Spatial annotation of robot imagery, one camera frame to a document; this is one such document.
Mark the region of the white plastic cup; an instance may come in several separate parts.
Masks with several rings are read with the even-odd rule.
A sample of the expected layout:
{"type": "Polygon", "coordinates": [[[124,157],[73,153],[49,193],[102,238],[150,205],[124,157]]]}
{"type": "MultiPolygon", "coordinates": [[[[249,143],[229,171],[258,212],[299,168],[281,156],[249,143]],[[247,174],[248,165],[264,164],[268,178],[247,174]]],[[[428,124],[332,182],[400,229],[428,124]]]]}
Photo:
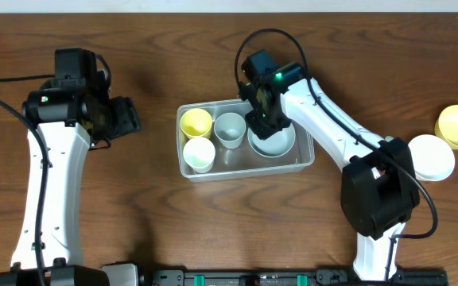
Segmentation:
{"type": "Polygon", "coordinates": [[[183,159],[195,172],[206,173],[215,160],[215,146],[205,137],[194,137],[184,146],[183,159]]]}

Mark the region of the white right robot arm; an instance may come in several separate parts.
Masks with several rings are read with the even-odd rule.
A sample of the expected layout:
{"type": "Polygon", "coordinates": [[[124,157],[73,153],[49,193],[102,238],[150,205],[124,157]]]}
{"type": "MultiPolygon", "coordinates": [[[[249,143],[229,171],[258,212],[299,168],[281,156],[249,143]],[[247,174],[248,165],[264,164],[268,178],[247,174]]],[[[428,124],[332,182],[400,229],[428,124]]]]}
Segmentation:
{"type": "Polygon", "coordinates": [[[363,281],[391,280],[398,239],[420,203],[413,159],[400,138],[385,141],[349,117],[299,63],[246,61],[240,97],[252,105],[246,119],[260,139],[298,124],[342,172],[340,206],[357,233],[353,271],[363,281]]]}

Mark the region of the grey blue plastic cup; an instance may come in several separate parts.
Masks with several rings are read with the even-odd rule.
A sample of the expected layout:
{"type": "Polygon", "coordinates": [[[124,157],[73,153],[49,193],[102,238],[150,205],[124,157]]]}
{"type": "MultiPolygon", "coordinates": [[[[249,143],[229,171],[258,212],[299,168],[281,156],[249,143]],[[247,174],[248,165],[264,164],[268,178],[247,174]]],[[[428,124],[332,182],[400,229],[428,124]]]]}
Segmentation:
{"type": "Polygon", "coordinates": [[[236,149],[246,132],[246,121],[240,114],[225,113],[215,120],[215,135],[227,149],[236,149]]]}

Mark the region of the clear plastic container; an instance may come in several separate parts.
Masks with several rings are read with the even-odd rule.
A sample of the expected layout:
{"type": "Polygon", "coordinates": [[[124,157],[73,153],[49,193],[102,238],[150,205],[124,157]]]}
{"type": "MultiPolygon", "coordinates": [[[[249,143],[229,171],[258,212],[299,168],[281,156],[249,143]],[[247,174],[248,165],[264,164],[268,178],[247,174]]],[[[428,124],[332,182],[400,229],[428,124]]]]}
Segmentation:
{"type": "Polygon", "coordinates": [[[215,146],[215,159],[212,168],[206,173],[194,171],[185,161],[182,155],[184,145],[188,138],[180,129],[180,118],[191,109],[200,108],[206,110],[214,120],[225,113],[237,113],[245,115],[252,110],[247,101],[231,99],[214,102],[200,102],[180,106],[177,110],[177,153],[180,165],[180,173],[192,182],[204,182],[214,180],[232,180],[252,176],[268,176],[287,172],[299,172],[311,165],[315,160],[314,144],[310,134],[293,123],[295,140],[291,148],[279,157],[264,157],[255,152],[248,136],[243,137],[242,144],[236,149],[228,149],[223,146],[214,134],[210,140],[215,146]]]}

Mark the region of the grey blue plastic bowl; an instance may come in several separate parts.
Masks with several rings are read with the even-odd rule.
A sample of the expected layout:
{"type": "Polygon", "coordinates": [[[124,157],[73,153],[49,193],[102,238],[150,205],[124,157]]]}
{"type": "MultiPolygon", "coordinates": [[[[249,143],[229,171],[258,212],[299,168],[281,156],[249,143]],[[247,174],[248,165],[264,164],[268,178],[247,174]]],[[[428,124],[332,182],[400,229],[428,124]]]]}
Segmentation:
{"type": "Polygon", "coordinates": [[[293,125],[276,132],[271,137],[261,140],[251,130],[247,130],[250,147],[260,156],[267,158],[282,157],[288,153],[295,144],[296,130],[293,125]]]}

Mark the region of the yellow plastic cup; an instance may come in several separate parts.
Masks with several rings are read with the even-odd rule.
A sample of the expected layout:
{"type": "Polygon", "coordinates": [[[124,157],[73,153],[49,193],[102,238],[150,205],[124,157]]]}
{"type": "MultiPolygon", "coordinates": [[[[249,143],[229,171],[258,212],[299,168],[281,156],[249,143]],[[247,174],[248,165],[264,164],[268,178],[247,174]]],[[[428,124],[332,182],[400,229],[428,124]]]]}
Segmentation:
{"type": "Polygon", "coordinates": [[[180,129],[188,139],[204,137],[209,139],[212,133],[212,116],[204,109],[187,110],[180,118],[180,129]]]}

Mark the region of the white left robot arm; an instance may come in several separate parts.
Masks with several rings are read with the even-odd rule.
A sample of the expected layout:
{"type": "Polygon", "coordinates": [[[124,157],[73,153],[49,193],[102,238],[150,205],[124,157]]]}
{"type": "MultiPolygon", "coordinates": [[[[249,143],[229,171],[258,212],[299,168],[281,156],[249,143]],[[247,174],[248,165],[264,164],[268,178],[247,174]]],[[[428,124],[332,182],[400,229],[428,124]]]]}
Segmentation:
{"type": "Polygon", "coordinates": [[[138,285],[134,263],[85,266],[80,241],[83,166],[99,141],[139,131],[132,101],[108,93],[49,89],[23,103],[30,124],[25,217],[0,285],[138,285]]]}

